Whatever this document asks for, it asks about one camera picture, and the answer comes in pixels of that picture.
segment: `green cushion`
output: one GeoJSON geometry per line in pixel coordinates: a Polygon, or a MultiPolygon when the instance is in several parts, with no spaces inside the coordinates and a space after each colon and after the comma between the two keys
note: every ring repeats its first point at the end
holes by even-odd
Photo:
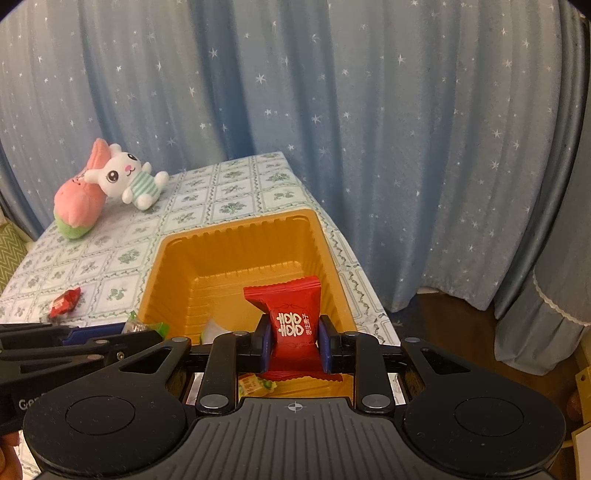
{"type": "Polygon", "coordinates": [[[0,225],[0,293],[14,275],[27,249],[10,222],[0,225]]]}

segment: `tablecloth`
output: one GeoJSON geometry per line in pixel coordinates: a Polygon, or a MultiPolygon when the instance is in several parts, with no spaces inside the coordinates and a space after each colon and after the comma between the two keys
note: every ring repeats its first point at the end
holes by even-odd
{"type": "MultiPolygon", "coordinates": [[[[0,297],[0,322],[39,322],[64,290],[80,286],[79,304],[65,323],[91,326],[125,320],[138,310],[162,240],[172,233],[301,208],[316,211],[361,332],[399,344],[349,244],[291,171],[281,152],[171,176],[146,212],[108,200],[84,238],[63,238],[52,224],[25,257],[0,297]]],[[[19,455],[25,477],[37,466],[24,442],[19,455]]]]}

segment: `wooden floor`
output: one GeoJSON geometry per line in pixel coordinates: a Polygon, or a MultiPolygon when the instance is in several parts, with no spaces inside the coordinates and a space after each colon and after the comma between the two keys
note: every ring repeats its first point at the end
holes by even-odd
{"type": "MultiPolygon", "coordinates": [[[[410,305],[391,315],[398,336],[417,336],[450,353],[459,355],[488,370],[537,390],[555,402],[565,413],[569,395],[575,390],[579,371],[574,358],[538,377],[515,370],[495,360],[493,345],[496,320],[492,309],[481,312],[465,301],[441,293],[417,295],[410,305]]],[[[580,424],[567,419],[567,438],[580,424]]],[[[561,450],[551,472],[559,480],[575,480],[573,450],[561,450]]]]}

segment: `bunny face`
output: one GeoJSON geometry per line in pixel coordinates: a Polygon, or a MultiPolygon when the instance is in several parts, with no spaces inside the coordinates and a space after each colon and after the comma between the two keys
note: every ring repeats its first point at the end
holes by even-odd
{"type": "Polygon", "coordinates": [[[141,162],[131,153],[117,152],[100,170],[87,170],[84,179],[97,183],[109,197],[121,197],[135,176],[142,170],[141,162]]]}

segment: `screw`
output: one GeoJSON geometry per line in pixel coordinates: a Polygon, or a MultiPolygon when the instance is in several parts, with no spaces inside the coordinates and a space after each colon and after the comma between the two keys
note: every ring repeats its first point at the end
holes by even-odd
{"type": "Polygon", "coordinates": [[[366,395],[361,400],[361,403],[367,408],[373,408],[375,410],[379,408],[386,408],[390,405],[390,399],[386,395],[371,394],[366,395]]]}
{"type": "Polygon", "coordinates": [[[212,393],[205,395],[199,400],[199,403],[205,408],[211,408],[215,410],[217,408],[225,407],[228,404],[228,398],[218,393],[212,393]]]}

